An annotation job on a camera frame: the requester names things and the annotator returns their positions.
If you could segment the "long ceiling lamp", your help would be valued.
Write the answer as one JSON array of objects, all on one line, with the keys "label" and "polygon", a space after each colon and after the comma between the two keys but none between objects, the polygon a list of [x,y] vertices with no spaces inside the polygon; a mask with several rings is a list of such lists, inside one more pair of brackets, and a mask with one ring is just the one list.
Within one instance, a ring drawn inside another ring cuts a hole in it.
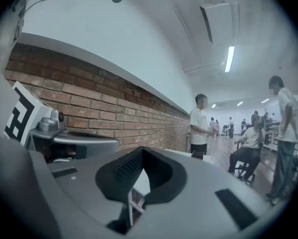
[{"label": "long ceiling lamp", "polygon": [[233,57],[235,52],[235,46],[230,46],[228,48],[228,54],[227,54],[227,60],[226,60],[226,66],[225,66],[225,73],[228,73],[231,69]]}]

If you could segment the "white metal table frame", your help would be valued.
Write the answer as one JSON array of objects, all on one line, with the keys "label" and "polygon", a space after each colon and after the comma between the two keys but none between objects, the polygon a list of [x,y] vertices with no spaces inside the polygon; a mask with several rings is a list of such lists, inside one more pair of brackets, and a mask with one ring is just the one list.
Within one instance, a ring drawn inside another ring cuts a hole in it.
[{"label": "white metal table frame", "polygon": [[277,151],[277,147],[278,147],[278,129],[277,128],[273,128],[272,130],[266,131],[263,147],[269,149],[270,151]]}]

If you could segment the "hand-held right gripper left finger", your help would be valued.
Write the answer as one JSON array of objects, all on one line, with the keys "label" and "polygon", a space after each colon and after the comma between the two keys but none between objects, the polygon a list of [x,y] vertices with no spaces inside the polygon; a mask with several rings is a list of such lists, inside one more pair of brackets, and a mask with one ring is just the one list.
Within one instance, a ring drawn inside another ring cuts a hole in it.
[{"label": "hand-held right gripper left finger", "polygon": [[0,137],[0,199],[35,239],[144,239],[131,225],[127,193],[107,199],[96,173],[115,153],[47,164],[42,154]]}]

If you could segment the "black office chair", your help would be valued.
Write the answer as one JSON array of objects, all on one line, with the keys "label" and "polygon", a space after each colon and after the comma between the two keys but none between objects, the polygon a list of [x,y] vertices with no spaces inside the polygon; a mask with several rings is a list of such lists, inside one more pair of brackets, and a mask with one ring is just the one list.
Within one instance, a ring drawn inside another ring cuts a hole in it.
[{"label": "black office chair", "polygon": [[[257,166],[260,163],[261,160],[261,149],[262,144],[259,144],[259,148],[256,150],[257,154],[254,155],[253,151],[248,150],[247,156],[243,157],[242,159],[237,161],[235,171],[237,171],[237,178],[243,182],[245,182],[247,185],[252,186],[255,181],[255,170]],[[250,176],[245,179],[245,174],[249,172],[249,166],[254,166],[254,169]]]}]

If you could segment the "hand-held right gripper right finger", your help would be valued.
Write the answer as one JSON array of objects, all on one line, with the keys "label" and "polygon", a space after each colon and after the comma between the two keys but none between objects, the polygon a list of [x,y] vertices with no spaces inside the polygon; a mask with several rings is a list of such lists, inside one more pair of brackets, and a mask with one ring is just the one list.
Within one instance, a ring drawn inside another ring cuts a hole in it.
[{"label": "hand-held right gripper right finger", "polygon": [[[168,150],[160,152],[185,167],[187,184],[171,202],[148,205],[128,232],[130,239],[257,239],[284,210],[284,204],[271,207],[251,187],[213,164]],[[255,217],[244,229],[229,213],[236,210],[243,220],[244,210],[236,203],[225,206],[226,191]]]}]

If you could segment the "ceiling air conditioner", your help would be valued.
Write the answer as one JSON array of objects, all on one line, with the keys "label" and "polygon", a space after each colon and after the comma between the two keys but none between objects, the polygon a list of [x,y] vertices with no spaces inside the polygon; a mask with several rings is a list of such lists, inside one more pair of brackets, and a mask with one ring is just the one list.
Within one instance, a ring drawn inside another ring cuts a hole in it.
[{"label": "ceiling air conditioner", "polygon": [[208,38],[215,46],[233,46],[240,33],[238,2],[208,3],[200,6]]}]

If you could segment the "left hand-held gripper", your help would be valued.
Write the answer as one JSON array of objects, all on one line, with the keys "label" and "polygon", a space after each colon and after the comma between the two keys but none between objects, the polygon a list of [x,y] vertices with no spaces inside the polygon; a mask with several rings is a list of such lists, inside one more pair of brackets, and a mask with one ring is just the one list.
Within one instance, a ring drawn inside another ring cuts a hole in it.
[{"label": "left hand-held gripper", "polygon": [[4,134],[28,150],[40,152],[46,162],[85,159],[119,150],[119,140],[93,133],[66,131],[64,115],[16,81],[19,99],[7,121]]}]

